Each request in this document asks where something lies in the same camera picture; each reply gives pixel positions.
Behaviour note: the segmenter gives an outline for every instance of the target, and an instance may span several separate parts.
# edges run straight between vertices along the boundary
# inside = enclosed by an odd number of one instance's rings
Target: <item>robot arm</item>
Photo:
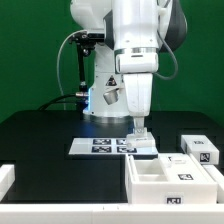
[[[115,68],[123,74],[128,110],[134,119],[134,133],[127,136],[131,148],[148,146],[144,117],[150,110],[152,73],[158,70],[158,13],[157,0],[113,1]]]
[[[105,92],[111,98],[111,93],[117,93],[124,81],[128,113],[134,119],[134,132],[127,136],[127,145],[131,148],[150,146],[144,117],[150,111],[153,74],[159,68],[158,53],[166,50],[158,32],[172,50],[183,42],[186,21],[179,0],[76,0],[72,1],[71,11],[85,29],[103,32],[107,45],[97,47],[95,78],[98,81],[91,87],[90,94],[103,106],[99,110],[101,105],[92,103],[89,113],[95,116],[117,114],[118,117],[125,114],[117,112],[124,104],[117,96],[108,109],[100,100]],[[120,84],[105,87],[110,77],[120,77],[119,80],[115,78]]]

